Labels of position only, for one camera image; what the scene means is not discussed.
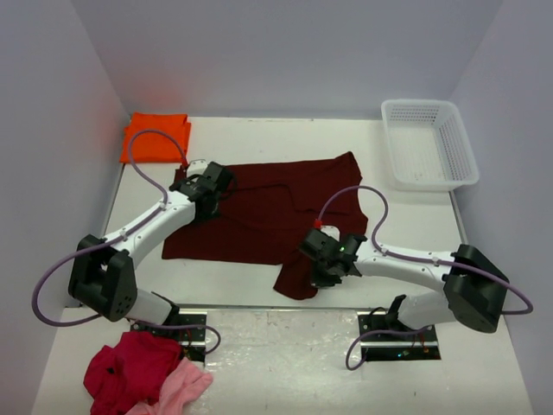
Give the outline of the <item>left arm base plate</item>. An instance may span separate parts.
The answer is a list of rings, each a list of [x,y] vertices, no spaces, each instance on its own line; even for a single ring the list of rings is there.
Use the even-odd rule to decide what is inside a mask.
[[[206,325],[207,313],[200,311],[180,311],[171,325]],[[144,324],[133,322],[131,331],[146,331],[154,336],[167,338],[181,344],[183,357],[190,361],[204,363],[206,361],[206,334],[205,328],[188,329],[155,329]]]

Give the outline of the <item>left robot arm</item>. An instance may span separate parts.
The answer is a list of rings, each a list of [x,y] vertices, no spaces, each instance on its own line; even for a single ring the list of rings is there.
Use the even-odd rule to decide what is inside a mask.
[[[236,176],[216,162],[188,166],[153,207],[102,238],[88,235],[78,244],[68,294],[111,322],[121,319],[168,326],[176,306],[137,288],[135,271],[149,253],[175,231],[219,215],[219,202],[237,186]]]

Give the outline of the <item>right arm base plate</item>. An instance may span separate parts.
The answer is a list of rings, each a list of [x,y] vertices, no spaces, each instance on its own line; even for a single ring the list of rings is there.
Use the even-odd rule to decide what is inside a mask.
[[[371,335],[359,344],[361,358],[366,362],[433,361],[442,358],[434,326],[417,336]]]

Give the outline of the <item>dark red t-shirt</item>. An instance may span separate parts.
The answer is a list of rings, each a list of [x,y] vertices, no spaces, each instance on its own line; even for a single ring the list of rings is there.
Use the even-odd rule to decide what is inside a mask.
[[[333,159],[233,165],[238,185],[219,216],[184,226],[164,241],[163,259],[278,265],[274,290],[295,300],[316,295],[311,262],[298,250],[317,217],[342,234],[363,234],[368,219],[352,190],[362,181],[351,152]]]

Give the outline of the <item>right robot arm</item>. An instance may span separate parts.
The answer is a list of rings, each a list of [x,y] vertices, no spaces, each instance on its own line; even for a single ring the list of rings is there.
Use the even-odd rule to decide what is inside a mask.
[[[299,251],[312,261],[311,284],[329,288],[343,277],[383,277],[420,285],[421,295],[399,295],[372,327],[394,335],[443,322],[459,322],[480,333],[497,330],[508,279],[476,248],[460,245],[457,252],[430,254],[422,261],[406,260],[379,248],[367,237],[348,234],[341,240],[311,229]]]

